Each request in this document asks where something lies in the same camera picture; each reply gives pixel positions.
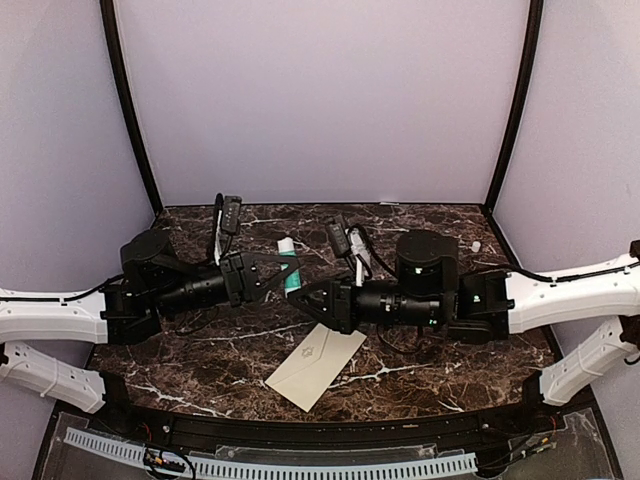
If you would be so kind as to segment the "cream paper envelope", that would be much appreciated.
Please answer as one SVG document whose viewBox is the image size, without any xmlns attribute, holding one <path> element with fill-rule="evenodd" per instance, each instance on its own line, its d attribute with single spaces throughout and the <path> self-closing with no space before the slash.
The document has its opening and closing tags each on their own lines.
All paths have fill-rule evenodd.
<svg viewBox="0 0 640 480">
<path fill-rule="evenodd" d="M 362 346 L 366 336 L 318 324 L 265 381 L 308 413 Z"/>
</svg>

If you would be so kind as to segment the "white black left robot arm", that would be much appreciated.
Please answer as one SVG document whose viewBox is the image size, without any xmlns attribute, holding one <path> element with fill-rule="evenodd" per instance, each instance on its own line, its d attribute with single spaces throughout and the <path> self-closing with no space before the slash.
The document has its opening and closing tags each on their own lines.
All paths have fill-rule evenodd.
<svg viewBox="0 0 640 480">
<path fill-rule="evenodd" d="M 185 262 L 159 230 L 137 235 L 120 258 L 121 274 L 84 292 L 1 292 L 2 380 L 101 413 L 120 436 L 141 427 L 124 379 L 74 367 L 33 349 L 30 341 L 136 345 L 159 334 L 165 316 L 258 301 L 299 267 L 293 256 L 254 252 Z"/>
</svg>

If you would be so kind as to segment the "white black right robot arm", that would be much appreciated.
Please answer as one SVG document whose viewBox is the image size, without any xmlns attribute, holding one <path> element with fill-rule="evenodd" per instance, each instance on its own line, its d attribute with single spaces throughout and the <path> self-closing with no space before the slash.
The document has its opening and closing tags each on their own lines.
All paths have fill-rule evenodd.
<svg viewBox="0 0 640 480">
<path fill-rule="evenodd" d="M 525 400 L 510 413 L 521 434 L 534 432 L 550 406 L 568 403 L 616 363 L 639 353 L 639 243 L 612 260 L 534 273 L 495 265 L 460 273 L 458 242 L 428 230 L 397 240 L 395 278 L 362 285 L 347 274 L 304 286 L 288 301 L 330 330 L 362 323 L 444 329 L 449 338 L 486 344 L 543 326 L 602 317 L 594 333 L 560 361 L 532 374 Z"/>
</svg>

